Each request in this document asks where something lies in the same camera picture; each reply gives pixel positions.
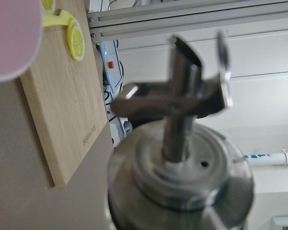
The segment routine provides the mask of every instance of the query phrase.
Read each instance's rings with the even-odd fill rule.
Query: gray countertop
[[[67,186],[54,187],[20,80],[0,84],[0,230],[107,229],[112,151],[106,124]]]

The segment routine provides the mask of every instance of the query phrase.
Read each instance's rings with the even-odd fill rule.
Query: small hole
[[[178,104],[172,104],[170,109],[172,112],[178,112],[180,106]]]
[[[205,168],[207,168],[209,166],[209,163],[207,161],[202,161],[201,165]]]

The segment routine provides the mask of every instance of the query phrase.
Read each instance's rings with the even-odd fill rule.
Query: aluminum rail
[[[92,42],[288,17],[288,0],[175,1],[87,14]]]

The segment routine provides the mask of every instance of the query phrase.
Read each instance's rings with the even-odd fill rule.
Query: lemon slice
[[[43,6],[43,12],[46,13],[54,13],[54,10],[56,9],[56,1],[55,0],[41,0],[42,6]]]
[[[68,35],[70,39],[69,48],[71,49],[71,54],[73,59],[76,61],[81,61],[84,57],[84,38],[81,28],[75,25]]]
[[[71,32],[72,32],[72,29],[73,29],[74,26],[79,26],[80,27],[80,24],[79,24],[77,19],[70,18],[68,20],[68,27],[67,27],[67,42],[68,42],[69,47],[71,46],[71,37],[72,37],[71,36],[72,35]]]

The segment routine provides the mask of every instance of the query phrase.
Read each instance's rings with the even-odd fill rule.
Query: metal shaft
[[[188,46],[177,38],[172,38],[171,78],[169,79],[169,97],[188,98],[198,92],[202,64]],[[172,110],[179,107],[172,105]],[[163,156],[171,162],[180,162],[188,158],[188,137],[192,128],[193,116],[167,117]]]
[[[185,161],[189,156],[188,137],[193,116],[167,118],[164,132],[163,156],[171,162]]]

